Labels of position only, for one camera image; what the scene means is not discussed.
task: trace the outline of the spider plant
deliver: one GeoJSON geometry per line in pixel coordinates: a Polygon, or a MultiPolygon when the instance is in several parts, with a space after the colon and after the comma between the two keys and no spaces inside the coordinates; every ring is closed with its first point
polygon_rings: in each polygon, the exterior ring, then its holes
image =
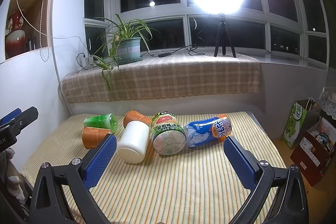
{"type": "Polygon", "coordinates": [[[106,42],[92,55],[94,58],[97,59],[97,61],[94,62],[94,64],[102,69],[101,75],[106,81],[109,90],[111,90],[109,77],[110,72],[113,70],[113,65],[115,64],[119,67],[118,59],[120,59],[120,57],[118,57],[117,55],[117,49],[120,43],[130,38],[140,37],[145,43],[148,51],[150,51],[147,44],[148,40],[143,36],[141,31],[145,30],[146,32],[148,32],[151,36],[150,39],[152,39],[151,30],[148,28],[147,24],[141,19],[132,19],[128,23],[126,23],[123,19],[120,18],[118,14],[115,14],[115,16],[118,18],[120,22],[119,24],[108,18],[103,17],[94,18],[94,19],[104,19],[111,22],[112,24],[108,32],[103,33],[97,38],[97,40],[99,38],[100,39],[105,38],[106,42]],[[109,48],[109,56],[106,59],[100,58],[95,55],[100,49],[103,52],[108,44],[110,44],[111,47],[109,48]]]}

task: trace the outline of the juice can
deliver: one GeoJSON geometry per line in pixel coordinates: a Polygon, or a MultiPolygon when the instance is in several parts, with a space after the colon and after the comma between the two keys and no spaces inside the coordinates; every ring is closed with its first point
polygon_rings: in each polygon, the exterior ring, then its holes
{"type": "Polygon", "coordinates": [[[110,129],[84,127],[82,132],[82,142],[86,149],[95,148],[107,134],[111,134],[110,129]]]}
{"type": "Polygon", "coordinates": [[[86,117],[84,120],[84,126],[110,129],[113,133],[116,133],[118,122],[115,115],[110,113],[101,116],[86,117]]]}
{"type": "Polygon", "coordinates": [[[159,112],[152,118],[151,139],[154,150],[161,155],[173,155],[180,152],[186,144],[186,135],[170,112],[159,112]]]}
{"type": "Polygon", "coordinates": [[[184,126],[189,147],[198,146],[212,140],[225,138],[231,134],[232,126],[225,114],[207,120],[190,122],[184,126]]]}
{"type": "Polygon", "coordinates": [[[126,128],[127,124],[132,121],[144,122],[148,126],[151,126],[151,122],[152,122],[151,119],[137,112],[136,110],[130,110],[129,112],[127,112],[124,118],[124,128],[126,128]]]}

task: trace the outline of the blue can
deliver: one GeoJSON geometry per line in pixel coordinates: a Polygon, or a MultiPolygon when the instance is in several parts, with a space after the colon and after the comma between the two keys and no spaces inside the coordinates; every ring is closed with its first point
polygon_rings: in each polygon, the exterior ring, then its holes
{"type": "Polygon", "coordinates": [[[231,131],[230,119],[225,114],[202,121],[190,122],[184,126],[189,147],[226,137],[230,135],[231,131]]]}

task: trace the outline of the tripod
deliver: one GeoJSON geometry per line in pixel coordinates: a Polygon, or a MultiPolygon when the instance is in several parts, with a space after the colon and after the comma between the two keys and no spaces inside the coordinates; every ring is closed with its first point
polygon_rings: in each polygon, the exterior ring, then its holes
{"type": "Polygon", "coordinates": [[[228,44],[228,46],[231,47],[233,57],[236,57],[235,48],[232,45],[232,42],[230,43],[230,40],[227,36],[225,16],[222,14],[219,14],[219,22],[218,22],[218,28],[217,28],[216,47],[215,47],[214,57],[216,57],[218,54],[218,48],[220,44],[222,44],[222,54],[226,55],[226,43],[228,44]]]}

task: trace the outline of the label on pot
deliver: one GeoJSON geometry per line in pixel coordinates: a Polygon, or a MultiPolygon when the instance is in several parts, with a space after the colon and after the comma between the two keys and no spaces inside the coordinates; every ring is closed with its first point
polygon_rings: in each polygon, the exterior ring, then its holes
{"type": "Polygon", "coordinates": [[[127,54],[127,48],[119,48],[119,49],[117,49],[117,54],[118,55],[127,54]]]}
{"type": "Polygon", "coordinates": [[[128,47],[128,52],[129,53],[140,52],[140,46],[128,47]]]}

